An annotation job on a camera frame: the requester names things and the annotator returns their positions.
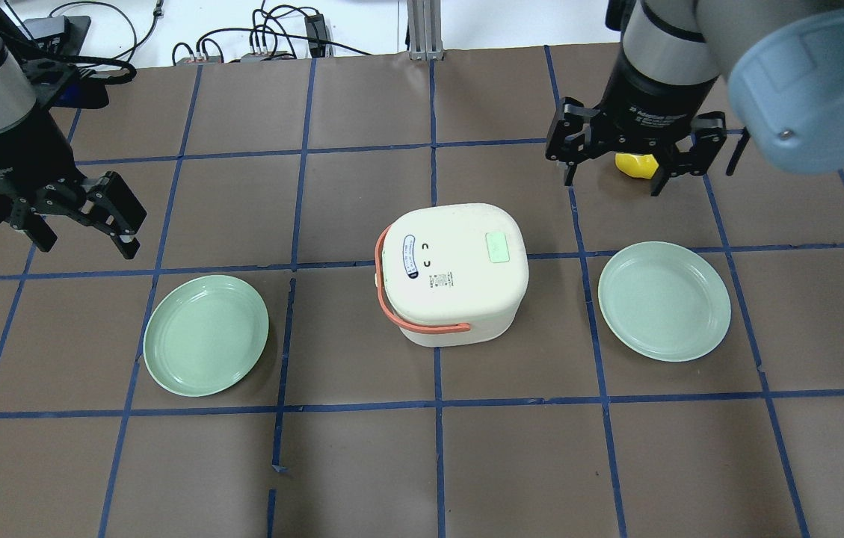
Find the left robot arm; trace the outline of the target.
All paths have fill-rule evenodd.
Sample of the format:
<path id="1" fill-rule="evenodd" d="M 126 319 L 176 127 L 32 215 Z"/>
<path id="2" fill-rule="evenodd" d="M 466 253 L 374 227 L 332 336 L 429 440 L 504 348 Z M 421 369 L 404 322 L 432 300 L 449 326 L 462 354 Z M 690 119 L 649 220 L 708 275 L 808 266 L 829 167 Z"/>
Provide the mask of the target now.
<path id="1" fill-rule="evenodd" d="M 105 107 L 108 85 L 136 75 L 122 59 L 43 50 L 0 11 L 0 224 L 48 252 L 57 235 L 46 217 L 62 215 L 107 235 L 123 258 L 137 255 L 144 206 L 120 174 L 80 171 L 52 116 L 53 107 Z"/>

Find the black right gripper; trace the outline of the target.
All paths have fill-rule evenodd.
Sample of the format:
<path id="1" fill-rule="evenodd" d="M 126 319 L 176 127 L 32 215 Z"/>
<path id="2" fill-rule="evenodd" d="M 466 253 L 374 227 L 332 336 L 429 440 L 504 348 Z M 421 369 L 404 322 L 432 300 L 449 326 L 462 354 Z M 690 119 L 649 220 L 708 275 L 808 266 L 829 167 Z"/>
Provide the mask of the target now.
<path id="1" fill-rule="evenodd" d="M 650 196 L 658 197 L 668 181 L 681 175 L 704 175 L 727 140 L 726 114 L 697 115 L 716 77 L 677 85 L 655 81 L 627 57 L 617 57 L 597 108 L 563 96 L 552 116 L 545 157 L 563 167 L 563 184 L 572 186 L 579 164 L 609 152 L 647 151 L 657 168 Z M 677 142 L 691 137 L 688 150 Z"/>

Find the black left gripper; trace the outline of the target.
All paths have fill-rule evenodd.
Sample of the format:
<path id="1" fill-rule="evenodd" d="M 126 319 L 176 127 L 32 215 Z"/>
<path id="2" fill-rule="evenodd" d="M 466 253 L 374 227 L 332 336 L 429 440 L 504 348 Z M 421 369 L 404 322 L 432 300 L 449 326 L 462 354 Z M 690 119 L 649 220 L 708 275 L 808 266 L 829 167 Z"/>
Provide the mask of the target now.
<path id="1" fill-rule="evenodd" d="M 49 112 L 30 112 L 28 116 L 0 132 L 0 194 L 17 201 L 35 202 L 37 194 L 50 184 L 63 183 L 56 191 L 70 197 L 69 203 L 54 203 L 50 214 L 65 214 L 84 227 L 93 226 L 113 241 L 124 259 L 132 260 L 141 243 L 139 229 L 147 211 L 119 173 L 107 171 L 87 191 L 89 211 L 83 212 L 86 194 L 82 187 L 86 175 L 76 166 L 72 147 Z M 28 212 L 22 232 L 43 253 L 49 252 L 58 235 L 42 215 Z"/>

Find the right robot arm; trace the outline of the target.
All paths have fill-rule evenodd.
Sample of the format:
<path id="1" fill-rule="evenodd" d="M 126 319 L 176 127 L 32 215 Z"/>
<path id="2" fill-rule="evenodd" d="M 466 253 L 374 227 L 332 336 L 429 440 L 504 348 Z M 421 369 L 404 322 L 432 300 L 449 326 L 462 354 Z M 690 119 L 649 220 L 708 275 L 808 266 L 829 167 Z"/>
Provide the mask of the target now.
<path id="1" fill-rule="evenodd" d="M 620 50 L 598 105 L 563 96 L 546 159 L 566 186 L 604 154 L 651 155 L 651 195 L 671 178 L 704 175 L 727 137 L 721 111 L 701 113 L 725 81 L 753 142 L 787 173 L 844 168 L 844 1 L 611 1 Z"/>

